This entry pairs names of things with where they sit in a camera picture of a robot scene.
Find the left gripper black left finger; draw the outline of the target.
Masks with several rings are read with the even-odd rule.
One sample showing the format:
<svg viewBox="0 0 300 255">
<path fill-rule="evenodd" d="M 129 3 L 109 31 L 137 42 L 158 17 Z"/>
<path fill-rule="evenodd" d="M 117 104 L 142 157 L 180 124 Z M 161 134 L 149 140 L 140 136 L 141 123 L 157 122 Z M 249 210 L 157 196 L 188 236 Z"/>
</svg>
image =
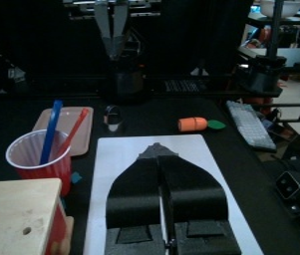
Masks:
<svg viewBox="0 0 300 255">
<path fill-rule="evenodd" d="M 165 255 L 160 222 L 157 147 L 120 174 L 106 202 L 105 255 Z"/>
</svg>

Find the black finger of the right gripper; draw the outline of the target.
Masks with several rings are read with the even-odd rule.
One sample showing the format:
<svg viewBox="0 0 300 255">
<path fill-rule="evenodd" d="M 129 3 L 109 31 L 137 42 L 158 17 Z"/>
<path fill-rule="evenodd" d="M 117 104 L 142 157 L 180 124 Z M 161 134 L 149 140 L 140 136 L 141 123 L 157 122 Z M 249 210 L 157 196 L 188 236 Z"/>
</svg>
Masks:
<svg viewBox="0 0 300 255">
<path fill-rule="evenodd" d="M 114 107 L 114 131 L 118 131 L 124 125 L 122 110 L 120 107 Z"/>
<path fill-rule="evenodd" d="M 113 108 L 114 106 L 108 106 L 105 109 L 104 123 L 109 131 L 113 131 Z"/>
</svg>

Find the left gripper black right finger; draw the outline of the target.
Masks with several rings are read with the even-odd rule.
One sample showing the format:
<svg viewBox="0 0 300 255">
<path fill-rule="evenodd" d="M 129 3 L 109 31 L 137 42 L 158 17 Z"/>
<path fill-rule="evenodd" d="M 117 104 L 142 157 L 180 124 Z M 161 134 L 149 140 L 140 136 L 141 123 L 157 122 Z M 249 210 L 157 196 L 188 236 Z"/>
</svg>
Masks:
<svg viewBox="0 0 300 255">
<path fill-rule="evenodd" d="M 169 255 L 241 255 L 219 181 L 160 143 L 156 163 Z"/>
</svg>

